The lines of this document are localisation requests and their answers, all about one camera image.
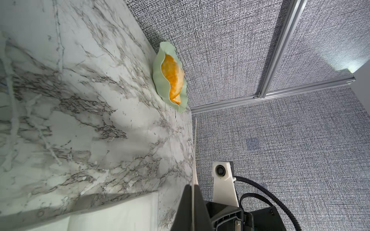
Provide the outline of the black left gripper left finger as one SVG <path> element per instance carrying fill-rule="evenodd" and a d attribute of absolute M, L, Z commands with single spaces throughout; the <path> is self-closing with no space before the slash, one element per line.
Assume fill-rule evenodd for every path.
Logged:
<path fill-rule="evenodd" d="M 178 210 L 171 231 L 192 230 L 192 187 L 188 184 L 184 187 Z"/>

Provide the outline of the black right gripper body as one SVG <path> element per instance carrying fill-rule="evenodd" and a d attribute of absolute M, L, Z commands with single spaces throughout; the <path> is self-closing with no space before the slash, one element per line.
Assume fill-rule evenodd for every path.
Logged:
<path fill-rule="evenodd" d="M 254 231 L 254 218 L 249 212 L 234 206 L 206 202 L 214 231 Z"/>

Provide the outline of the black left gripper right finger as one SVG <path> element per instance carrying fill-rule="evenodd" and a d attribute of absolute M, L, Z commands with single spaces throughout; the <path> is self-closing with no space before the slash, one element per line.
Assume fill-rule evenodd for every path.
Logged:
<path fill-rule="evenodd" d="M 192 230 L 193 231 L 212 231 L 211 219 L 203 200 L 200 187 L 192 187 Z"/>

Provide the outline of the pink card red characters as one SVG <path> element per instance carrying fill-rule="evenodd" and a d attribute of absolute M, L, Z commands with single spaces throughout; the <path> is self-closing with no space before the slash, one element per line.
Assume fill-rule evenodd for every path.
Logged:
<path fill-rule="evenodd" d="M 195 119 L 195 129 L 194 129 L 194 147 L 193 147 L 193 151 L 194 151 L 194 155 L 193 155 L 193 185 L 198 185 L 198 176 L 197 176 L 197 168 L 196 168 L 196 146 L 197 146 L 197 119 Z"/>

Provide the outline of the white photo album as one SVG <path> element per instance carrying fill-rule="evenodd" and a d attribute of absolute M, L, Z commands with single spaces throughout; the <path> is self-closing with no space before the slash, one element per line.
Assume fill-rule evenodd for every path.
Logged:
<path fill-rule="evenodd" d="M 70 213 L 62 218 L 25 228 L 25 231 L 156 231 L 158 193 L 111 205 Z"/>

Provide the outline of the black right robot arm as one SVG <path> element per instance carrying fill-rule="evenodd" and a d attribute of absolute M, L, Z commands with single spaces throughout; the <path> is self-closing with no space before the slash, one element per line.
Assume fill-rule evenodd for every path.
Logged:
<path fill-rule="evenodd" d="M 286 230 L 277 208 L 264 196 L 257 193 L 245 193 L 238 199 L 234 181 L 249 184 L 262 191 L 285 212 L 297 231 L 302 229 L 293 213 L 262 185 L 240 176 L 232 177 L 232 175 L 216 174 L 214 176 L 214 200 L 212 202 L 206 202 L 212 231 Z M 256 198 L 266 203 L 268 207 L 251 212 L 244 211 L 242 201 L 245 198 Z"/>

